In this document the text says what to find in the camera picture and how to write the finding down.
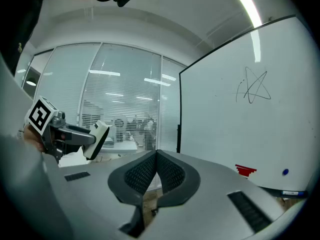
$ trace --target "ceiling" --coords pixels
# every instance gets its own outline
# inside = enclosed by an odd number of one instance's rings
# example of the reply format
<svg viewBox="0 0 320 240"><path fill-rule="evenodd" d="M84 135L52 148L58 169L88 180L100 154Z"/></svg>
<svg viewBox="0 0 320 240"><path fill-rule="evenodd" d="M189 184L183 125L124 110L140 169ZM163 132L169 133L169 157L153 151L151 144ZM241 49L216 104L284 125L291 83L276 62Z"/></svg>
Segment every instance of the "ceiling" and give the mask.
<svg viewBox="0 0 320 240"><path fill-rule="evenodd" d="M239 0L131 0L123 8L113 1L44 0L30 41L37 47L55 24L92 13L147 21L176 32L203 53L253 28Z"/></svg>

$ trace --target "window blinds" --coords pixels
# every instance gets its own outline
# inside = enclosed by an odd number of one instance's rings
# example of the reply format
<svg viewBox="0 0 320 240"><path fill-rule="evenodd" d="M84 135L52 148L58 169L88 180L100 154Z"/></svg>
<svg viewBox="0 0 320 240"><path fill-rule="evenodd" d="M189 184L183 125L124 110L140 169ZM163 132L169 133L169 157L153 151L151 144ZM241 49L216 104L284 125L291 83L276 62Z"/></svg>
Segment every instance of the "window blinds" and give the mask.
<svg viewBox="0 0 320 240"><path fill-rule="evenodd" d="M123 45L103 44L86 80L80 125L97 118L108 125L125 117L137 152L154 149L159 112L161 56Z"/></svg>
<svg viewBox="0 0 320 240"><path fill-rule="evenodd" d="M99 47L99 43L57 47L39 80L36 98L41 95L65 112L68 124L78 124L81 90Z"/></svg>
<svg viewBox="0 0 320 240"><path fill-rule="evenodd" d="M163 58L161 81L170 86L161 87L160 128L158 149L177 152L178 124L180 124L179 73L185 66Z"/></svg>

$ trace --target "ceiling light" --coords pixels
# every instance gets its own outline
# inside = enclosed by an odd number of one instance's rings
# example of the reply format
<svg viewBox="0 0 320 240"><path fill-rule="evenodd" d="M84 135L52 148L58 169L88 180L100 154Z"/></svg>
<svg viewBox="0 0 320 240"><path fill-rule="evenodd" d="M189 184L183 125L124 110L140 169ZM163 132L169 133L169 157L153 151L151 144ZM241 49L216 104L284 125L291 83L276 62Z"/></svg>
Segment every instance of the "ceiling light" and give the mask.
<svg viewBox="0 0 320 240"><path fill-rule="evenodd" d="M102 75L110 75L110 76L118 76L120 77L120 73L117 72L110 72L110 71L103 71L103 70L89 70L92 74L102 74Z"/></svg>
<svg viewBox="0 0 320 240"><path fill-rule="evenodd" d="M152 98L136 97L137 99L152 101Z"/></svg>
<svg viewBox="0 0 320 240"><path fill-rule="evenodd" d="M106 93L107 95L114 95L114 96L123 96L123 94L115 94L115 93Z"/></svg>
<svg viewBox="0 0 320 240"><path fill-rule="evenodd" d="M252 44L253 44L253 52L254 52L254 58L255 62L261 61L261 48L260 48L260 37L258 30L252 31L250 33Z"/></svg>
<svg viewBox="0 0 320 240"><path fill-rule="evenodd" d="M166 75L166 74L162 74L162 77L166 78L166 79L169 79L169 80L172 80L172 81L176 81L177 80L175 77L172 77L172 76Z"/></svg>
<svg viewBox="0 0 320 240"><path fill-rule="evenodd" d="M150 83L155 83L158 85L163 85L163 86L170 86L170 83L166 83L166 82L161 82L161 81L157 81L157 80L153 80L153 79L149 79L149 78L145 78L144 81L146 82L150 82Z"/></svg>
<svg viewBox="0 0 320 240"><path fill-rule="evenodd" d="M27 81L25 81L28 85L36 86L36 80L34 78L29 78Z"/></svg>
<svg viewBox="0 0 320 240"><path fill-rule="evenodd" d="M262 25L257 8L252 0L240 0L255 28Z"/></svg>

